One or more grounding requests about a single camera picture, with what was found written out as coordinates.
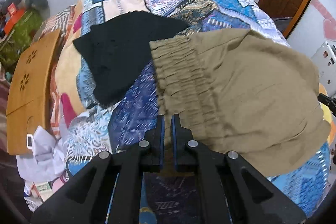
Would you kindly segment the khaki elastic waist pants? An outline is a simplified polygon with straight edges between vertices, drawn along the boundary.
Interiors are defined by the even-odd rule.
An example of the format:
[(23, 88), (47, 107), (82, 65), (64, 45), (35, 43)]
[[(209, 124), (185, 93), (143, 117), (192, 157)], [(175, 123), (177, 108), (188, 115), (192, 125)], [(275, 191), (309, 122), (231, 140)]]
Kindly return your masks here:
[(326, 143), (318, 70), (248, 29), (150, 42), (159, 113), (213, 151), (236, 151), (264, 176), (289, 173)]

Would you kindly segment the white crumpled cloth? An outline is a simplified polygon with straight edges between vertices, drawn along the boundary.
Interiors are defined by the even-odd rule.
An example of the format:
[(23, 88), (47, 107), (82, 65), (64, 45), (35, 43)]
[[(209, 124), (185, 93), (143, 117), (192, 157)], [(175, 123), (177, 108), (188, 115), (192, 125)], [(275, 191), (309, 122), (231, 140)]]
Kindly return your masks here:
[(31, 153), (17, 155), (17, 168), (23, 180), (49, 182), (65, 170), (67, 145), (64, 138), (56, 139), (41, 126), (33, 134)]

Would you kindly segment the wooden lap desk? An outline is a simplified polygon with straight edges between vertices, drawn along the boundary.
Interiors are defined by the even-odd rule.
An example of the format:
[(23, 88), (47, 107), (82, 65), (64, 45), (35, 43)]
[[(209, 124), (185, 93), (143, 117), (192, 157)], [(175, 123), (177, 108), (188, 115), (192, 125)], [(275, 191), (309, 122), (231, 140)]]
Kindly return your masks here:
[(32, 43), (18, 60), (7, 101), (7, 153), (29, 153), (27, 135), (50, 126), (50, 72), (61, 30)]

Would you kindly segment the black folded garment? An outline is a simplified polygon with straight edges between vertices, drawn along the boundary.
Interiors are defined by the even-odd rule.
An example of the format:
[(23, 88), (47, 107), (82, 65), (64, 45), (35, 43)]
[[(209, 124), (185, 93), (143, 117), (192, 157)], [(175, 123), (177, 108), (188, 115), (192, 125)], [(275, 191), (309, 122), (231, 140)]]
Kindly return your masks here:
[(108, 106), (123, 98), (151, 60), (151, 41), (173, 38), (187, 28), (179, 19), (134, 11), (93, 25), (75, 39), (73, 44), (92, 73), (99, 104)]

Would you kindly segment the white appliance panel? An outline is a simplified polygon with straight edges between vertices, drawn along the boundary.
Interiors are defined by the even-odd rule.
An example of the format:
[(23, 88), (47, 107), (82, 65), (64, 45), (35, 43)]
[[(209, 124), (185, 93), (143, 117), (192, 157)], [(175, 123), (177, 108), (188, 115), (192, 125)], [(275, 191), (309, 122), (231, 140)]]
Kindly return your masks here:
[(335, 97), (335, 44), (324, 42), (311, 57), (318, 68), (319, 82), (326, 89), (329, 97)]

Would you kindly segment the green patterned storage bag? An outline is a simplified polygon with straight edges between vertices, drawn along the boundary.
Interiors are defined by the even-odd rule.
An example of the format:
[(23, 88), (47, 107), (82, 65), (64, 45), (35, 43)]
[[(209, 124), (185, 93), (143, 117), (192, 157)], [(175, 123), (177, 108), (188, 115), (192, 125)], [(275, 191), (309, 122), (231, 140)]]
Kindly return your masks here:
[(1, 64), (5, 68), (13, 66), (22, 52), (32, 43), (32, 39), (42, 24), (37, 10), (25, 11), (21, 19), (13, 26), (9, 35), (1, 42)]

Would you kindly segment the patchwork patterned bed quilt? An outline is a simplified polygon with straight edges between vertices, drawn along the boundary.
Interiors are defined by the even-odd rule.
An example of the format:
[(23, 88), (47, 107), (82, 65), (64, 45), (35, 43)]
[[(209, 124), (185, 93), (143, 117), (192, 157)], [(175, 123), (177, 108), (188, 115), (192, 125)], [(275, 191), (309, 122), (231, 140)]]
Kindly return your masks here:
[[(98, 152), (118, 152), (143, 137), (156, 124), (159, 106), (155, 93), (154, 67), (149, 53), (151, 40), (176, 34), (250, 28), (275, 43), (287, 41), (274, 21), (254, 0), (80, 0), (63, 11), (64, 42), (52, 70), (51, 126), (62, 132), (60, 118), (72, 121), (67, 145), (69, 174), (82, 169)], [(120, 17), (119, 29), (128, 43), (126, 52), (107, 59), (103, 75), (95, 80), (91, 67), (99, 57), (94, 44), (80, 40), (91, 27)]]

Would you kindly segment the orange box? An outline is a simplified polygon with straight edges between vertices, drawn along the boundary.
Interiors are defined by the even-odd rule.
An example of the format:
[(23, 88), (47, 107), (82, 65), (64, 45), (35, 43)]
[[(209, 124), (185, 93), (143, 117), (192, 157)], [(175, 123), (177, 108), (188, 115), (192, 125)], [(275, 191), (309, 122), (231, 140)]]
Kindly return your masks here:
[(7, 11), (9, 12), (9, 19), (5, 24), (4, 32), (6, 35), (10, 33), (10, 31), (13, 29), (15, 24), (21, 19), (21, 17), (26, 12), (25, 8), (17, 8), (14, 3), (11, 3), (9, 7), (7, 8)]

